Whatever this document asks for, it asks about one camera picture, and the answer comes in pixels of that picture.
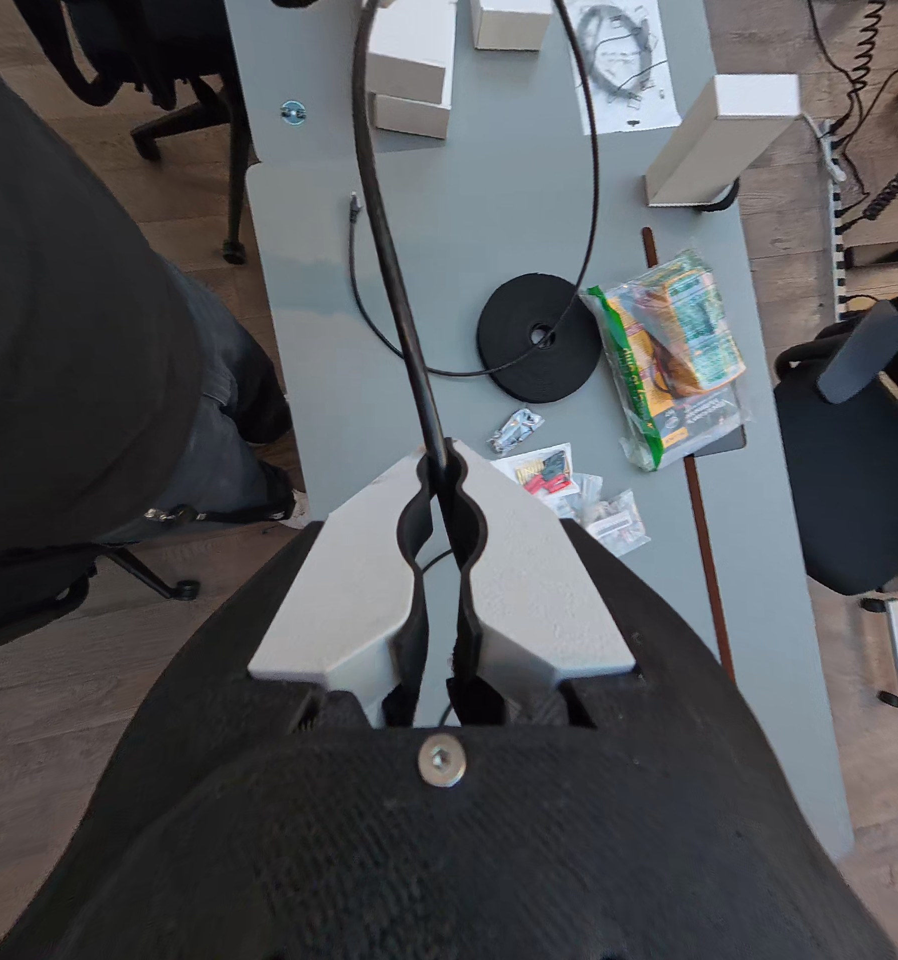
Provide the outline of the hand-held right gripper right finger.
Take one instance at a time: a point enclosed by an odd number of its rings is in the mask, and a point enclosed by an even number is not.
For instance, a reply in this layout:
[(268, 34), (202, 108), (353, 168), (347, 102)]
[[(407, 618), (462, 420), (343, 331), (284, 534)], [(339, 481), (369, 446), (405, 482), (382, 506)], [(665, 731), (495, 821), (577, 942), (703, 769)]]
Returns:
[(446, 442), (446, 532), (459, 571), (453, 674), (463, 726), (525, 716), (563, 683), (636, 669), (621, 628), (572, 535), (613, 556), (575, 522), (521, 491), (460, 440)]

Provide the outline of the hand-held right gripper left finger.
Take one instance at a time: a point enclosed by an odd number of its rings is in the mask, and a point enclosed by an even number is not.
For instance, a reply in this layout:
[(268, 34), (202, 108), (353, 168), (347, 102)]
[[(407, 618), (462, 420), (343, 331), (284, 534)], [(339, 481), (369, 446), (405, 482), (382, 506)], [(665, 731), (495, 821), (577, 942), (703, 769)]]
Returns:
[(353, 694), (374, 727), (443, 719), (443, 694), (424, 681), (431, 499), (420, 447), (328, 515), (250, 658), (252, 679)]

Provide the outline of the clear bag of white parts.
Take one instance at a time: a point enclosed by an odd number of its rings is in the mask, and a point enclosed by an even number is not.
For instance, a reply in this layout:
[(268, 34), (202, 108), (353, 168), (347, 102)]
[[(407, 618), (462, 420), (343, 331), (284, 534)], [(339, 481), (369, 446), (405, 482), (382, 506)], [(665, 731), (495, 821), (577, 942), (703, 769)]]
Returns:
[(587, 506), (582, 512), (581, 525), (603, 548), (619, 559), (650, 543), (631, 489), (622, 491), (610, 500), (599, 500)]

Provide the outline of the clear bag with red label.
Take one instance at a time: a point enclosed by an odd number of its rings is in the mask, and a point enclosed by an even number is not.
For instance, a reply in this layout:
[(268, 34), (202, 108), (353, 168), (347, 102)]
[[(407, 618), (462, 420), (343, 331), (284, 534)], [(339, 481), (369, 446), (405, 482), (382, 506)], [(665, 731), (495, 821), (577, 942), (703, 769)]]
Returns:
[(533, 497), (554, 500), (579, 494), (569, 442), (503, 457), (492, 466)]

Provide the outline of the small silver foil packet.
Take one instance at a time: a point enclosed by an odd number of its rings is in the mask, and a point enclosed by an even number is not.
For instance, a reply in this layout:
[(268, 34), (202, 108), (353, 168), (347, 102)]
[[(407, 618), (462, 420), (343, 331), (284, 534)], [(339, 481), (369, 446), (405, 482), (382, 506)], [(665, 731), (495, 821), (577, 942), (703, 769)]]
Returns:
[(529, 439), (542, 425), (544, 418), (527, 407), (515, 411), (489, 438), (488, 445), (499, 456), (508, 455)]

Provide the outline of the person's dark trousers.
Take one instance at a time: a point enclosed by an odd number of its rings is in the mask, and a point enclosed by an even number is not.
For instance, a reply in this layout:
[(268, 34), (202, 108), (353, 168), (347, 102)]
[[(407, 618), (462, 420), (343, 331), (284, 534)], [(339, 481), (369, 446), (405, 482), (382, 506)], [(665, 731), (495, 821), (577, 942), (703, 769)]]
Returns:
[(146, 513), (101, 537), (131, 544), (189, 523), (232, 525), (276, 521), (302, 529), (306, 494), (288, 473), (259, 458), (291, 428), (275, 366), (222, 300), (167, 262), (202, 343), (202, 395), (190, 438), (167, 489)]

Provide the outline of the black velcro tape roll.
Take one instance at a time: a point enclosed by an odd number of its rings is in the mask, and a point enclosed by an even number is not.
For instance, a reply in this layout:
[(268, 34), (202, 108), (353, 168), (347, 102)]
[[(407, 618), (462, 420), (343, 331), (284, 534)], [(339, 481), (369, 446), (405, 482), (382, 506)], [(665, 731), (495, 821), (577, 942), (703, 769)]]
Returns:
[(527, 404), (560, 402), (599, 364), (598, 326), (572, 282), (526, 273), (504, 282), (486, 302), (477, 348), (490, 378)]

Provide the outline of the clear snack bag green edge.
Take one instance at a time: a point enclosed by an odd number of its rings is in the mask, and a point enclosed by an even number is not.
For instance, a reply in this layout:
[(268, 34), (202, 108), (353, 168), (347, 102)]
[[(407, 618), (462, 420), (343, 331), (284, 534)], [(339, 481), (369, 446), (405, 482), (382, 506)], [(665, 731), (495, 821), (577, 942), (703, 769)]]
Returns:
[(740, 437), (746, 366), (714, 272), (695, 249), (580, 298), (622, 404), (629, 462), (654, 473)]

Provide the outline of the black mesh office chair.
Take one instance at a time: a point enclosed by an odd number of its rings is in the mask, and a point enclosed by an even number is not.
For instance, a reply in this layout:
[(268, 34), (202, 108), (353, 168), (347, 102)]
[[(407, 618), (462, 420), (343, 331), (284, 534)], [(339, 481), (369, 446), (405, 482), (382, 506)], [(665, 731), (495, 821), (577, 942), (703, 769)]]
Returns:
[(898, 582), (898, 296), (774, 360), (807, 574), (852, 596)]

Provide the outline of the person's black sweater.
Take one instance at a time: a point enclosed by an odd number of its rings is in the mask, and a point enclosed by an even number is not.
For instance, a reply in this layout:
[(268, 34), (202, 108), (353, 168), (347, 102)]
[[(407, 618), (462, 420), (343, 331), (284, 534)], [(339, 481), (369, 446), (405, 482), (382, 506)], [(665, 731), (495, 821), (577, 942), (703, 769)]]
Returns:
[(0, 552), (97, 542), (153, 507), (203, 369), (171, 270), (0, 77)]

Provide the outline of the upright white cardboard box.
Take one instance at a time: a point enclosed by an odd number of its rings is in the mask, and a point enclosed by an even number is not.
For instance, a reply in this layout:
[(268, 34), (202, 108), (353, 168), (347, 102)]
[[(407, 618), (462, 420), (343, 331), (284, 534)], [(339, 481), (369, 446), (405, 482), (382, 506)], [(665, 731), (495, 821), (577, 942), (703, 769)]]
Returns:
[(647, 206), (719, 212), (743, 172), (800, 117), (796, 74), (718, 74), (645, 174)]

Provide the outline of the stack of flat white boxes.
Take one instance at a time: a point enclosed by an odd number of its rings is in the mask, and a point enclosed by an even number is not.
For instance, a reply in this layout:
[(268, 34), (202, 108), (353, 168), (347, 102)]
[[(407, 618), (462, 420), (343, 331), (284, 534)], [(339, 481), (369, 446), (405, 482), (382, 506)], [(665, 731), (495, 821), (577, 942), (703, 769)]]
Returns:
[(454, 1), (380, 2), (366, 74), (376, 129), (427, 140), (447, 138), (456, 13)]

